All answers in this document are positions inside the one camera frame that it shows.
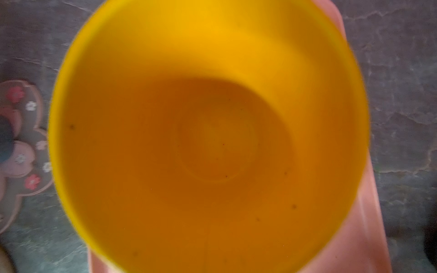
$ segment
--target pink container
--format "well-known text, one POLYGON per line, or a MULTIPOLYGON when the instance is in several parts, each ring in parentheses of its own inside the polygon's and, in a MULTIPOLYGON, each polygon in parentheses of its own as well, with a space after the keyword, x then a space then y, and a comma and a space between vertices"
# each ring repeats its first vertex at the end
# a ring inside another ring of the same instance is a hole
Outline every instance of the pink container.
MULTIPOLYGON (((313 0, 344 37, 343 19, 330 0, 313 0)), ((91 251, 90 273, 121 273, 106 265, 91 251)), ((328 245, 299 273, 391 273, 375 177, 368 158, 357 198, 348 217, 328 245)))

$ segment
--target white flower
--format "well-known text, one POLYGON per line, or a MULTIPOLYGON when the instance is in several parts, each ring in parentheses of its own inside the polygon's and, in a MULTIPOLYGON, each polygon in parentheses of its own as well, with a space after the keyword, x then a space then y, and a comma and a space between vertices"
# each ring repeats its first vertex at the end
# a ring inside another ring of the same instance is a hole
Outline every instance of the white flower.
POLYGON ((45 150, 45 148, 47 147, 47 141, 46 140, 38 141, 35 147, 37 150, 40 151, 45 150))
POLYGON ((49 172, 51 172, 51 171, 52 171, 52 163, 51 163, 51 162, 46 162, 46 163, 44 163, 44 165, 42 166, 42 170, 43 170, 45 173, 49 173, 49 172))
POLYGON ((16 162, 18 165, 23 164, 25 161, 26 161, 26 156, 23 155, 23 154, 19 154, 19 155, 17 155, 17 157, 15 158, 15 162, 16 162))
POLYGON ((27 111, 35 111, 35 109, 36 109, 36 102, 34 102, 34 101, 29 101, 29 102, 26 104, 26 110, 27 110, 27 111))

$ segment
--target yellow bowl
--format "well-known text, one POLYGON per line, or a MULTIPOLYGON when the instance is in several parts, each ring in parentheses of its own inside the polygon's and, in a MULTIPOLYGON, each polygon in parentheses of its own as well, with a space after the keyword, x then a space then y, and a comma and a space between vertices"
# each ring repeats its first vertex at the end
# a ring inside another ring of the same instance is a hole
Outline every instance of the yellow bowl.
POLYGON ((368 148, 357 64, 309 0, 109 0, 49 123, 80 236, 128 273, 283 273, 345 218, 368 148))

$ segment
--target red flower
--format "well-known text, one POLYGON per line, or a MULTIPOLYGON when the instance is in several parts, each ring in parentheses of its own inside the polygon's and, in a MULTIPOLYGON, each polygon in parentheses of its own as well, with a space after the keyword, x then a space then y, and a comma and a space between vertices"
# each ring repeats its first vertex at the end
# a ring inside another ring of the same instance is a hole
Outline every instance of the red flower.
POLYGON ((24 181, 24 187, 26 189, 35 190, 36 186, 39 184, 40 181, 41 178, 39 178, 39 176, 37 176, 36 174, 32 174, 24 181))
POLYGON ((6 97, 8 100, 10 100, 12 103, 16 104, 19 102, 22 98, 24 98, 24 91, 23 88, 20 86, 14 86, 9 88, 7 91, 6 97))

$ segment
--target marble countertop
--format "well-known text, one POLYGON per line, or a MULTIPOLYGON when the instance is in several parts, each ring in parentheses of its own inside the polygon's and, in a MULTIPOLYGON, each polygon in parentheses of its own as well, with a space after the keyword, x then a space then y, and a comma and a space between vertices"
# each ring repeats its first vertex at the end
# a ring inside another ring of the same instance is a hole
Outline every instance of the marble countertop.
MULTIPOLYGON (((1 1, 0 82, 35 83, 48 109, 70 42, 102 2, 1 1)), ((423 239, 437 201, 437 0, 334 3, 367 86, 371 156, 393 272, 434 273, 423 239)), ((24 199, 0 243, 19 273, 87 272, 87 249, 53 187, 24 199)))

